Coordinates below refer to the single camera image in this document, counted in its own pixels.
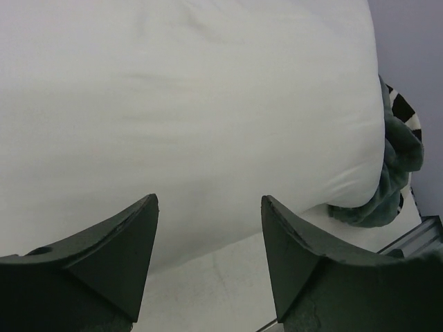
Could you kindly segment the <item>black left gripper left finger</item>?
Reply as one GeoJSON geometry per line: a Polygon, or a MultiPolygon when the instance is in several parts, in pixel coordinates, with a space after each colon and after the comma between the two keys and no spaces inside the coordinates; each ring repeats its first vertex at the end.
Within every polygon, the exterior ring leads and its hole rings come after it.
{"type": "Polygon", "coordinates": [[[159,218],[150,194],[26,255],[1,258],[2,331],[131,331],[159,218]]]}

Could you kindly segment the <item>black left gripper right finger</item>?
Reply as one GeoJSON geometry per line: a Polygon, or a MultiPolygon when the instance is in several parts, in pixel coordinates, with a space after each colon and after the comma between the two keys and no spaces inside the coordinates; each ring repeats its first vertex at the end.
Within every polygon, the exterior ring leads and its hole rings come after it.
{"type": "Polygon", "coordinates": [[[272,196],[261,206],[277,321],[285,331],[441,331],[442,249],[396,258],[347,243],[272,196]]]}

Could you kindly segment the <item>dark green plush pillowcase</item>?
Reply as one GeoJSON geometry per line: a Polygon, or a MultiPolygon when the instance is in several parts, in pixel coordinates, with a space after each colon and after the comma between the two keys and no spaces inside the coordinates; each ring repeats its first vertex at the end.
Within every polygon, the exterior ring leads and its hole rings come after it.
{"type": "Polygon", "coordinates": [[[404,206],[412,173],[424,163],[422,126],[406,99],[382,79],[385,149],[380,181],[374,196],[361,207],[329,205],[330,217],[358,228],[379,228],[392,223],[404,206]]]}

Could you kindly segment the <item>white pillow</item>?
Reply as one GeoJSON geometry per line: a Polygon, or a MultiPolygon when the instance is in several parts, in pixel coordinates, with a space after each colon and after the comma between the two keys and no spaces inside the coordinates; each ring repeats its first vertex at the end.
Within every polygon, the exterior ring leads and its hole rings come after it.
{"type": "Polygon", "coordinates": [[[384,120],[367,1],[2,1],[1,254],[159,199],[153,267],[366,204],[384,120]]]}

